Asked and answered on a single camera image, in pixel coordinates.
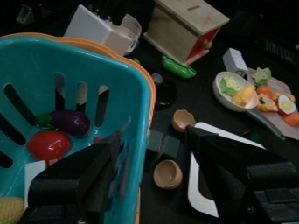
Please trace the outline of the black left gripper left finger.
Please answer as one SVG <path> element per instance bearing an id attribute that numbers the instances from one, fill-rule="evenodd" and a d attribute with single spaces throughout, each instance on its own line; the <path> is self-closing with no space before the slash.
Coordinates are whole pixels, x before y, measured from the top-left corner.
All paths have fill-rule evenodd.
<path id="1" fill-rule="evenodd" d="M 26 207 L 17 224 L 80 224 L 86 221 L 82 199 L 107 165 L 116 164 L 120 130 L 72 153 L 34 175 L 25 166 Z"/>

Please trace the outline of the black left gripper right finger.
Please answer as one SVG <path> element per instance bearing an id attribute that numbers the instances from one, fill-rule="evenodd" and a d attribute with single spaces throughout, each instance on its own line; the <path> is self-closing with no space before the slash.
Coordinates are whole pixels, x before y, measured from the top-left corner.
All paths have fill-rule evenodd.
<path id="1" fill-rule="evenodd" d="M 299 172 L 291 161 L 192 126 L 187 145 L 220 224 L 299 224 Z"/>

